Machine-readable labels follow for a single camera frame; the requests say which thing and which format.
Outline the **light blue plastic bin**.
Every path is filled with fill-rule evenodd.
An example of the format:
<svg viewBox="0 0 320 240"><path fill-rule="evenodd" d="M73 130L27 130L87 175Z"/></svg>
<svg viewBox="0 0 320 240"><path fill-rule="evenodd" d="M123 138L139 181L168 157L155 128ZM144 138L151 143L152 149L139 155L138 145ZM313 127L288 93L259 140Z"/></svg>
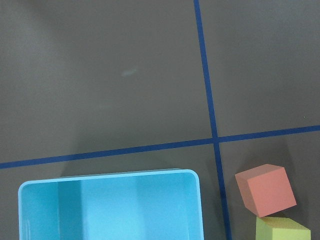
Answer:
<svg viewBox="0 0 320 240"><path fill-rule="evenodd" d="M202 240L190 169L31 180L18 189L21 240Z"/></svg>

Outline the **orange foam cube right side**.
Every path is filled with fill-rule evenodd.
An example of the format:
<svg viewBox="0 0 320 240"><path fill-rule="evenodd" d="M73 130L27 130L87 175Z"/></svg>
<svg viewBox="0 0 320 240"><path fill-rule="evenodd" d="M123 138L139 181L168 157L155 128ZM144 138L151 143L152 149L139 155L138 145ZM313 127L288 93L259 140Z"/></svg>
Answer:
<svg viewBox="0 0 320 240"><path fill-rule="evenodd" d="M262 218L297 205L284 167L264 164L234 175L244 206Z"/></svg>

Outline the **yellow foam cube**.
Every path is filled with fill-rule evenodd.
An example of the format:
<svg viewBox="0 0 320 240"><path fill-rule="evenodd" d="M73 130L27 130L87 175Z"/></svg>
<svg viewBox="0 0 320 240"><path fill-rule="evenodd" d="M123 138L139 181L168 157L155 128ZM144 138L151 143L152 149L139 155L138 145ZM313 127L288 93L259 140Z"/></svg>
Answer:
<svg viewBox="0 0 320 240"><path fill-rule="evenodd" d="M256 240L310 240L311 230L286 217L257 217Z"/></svg>

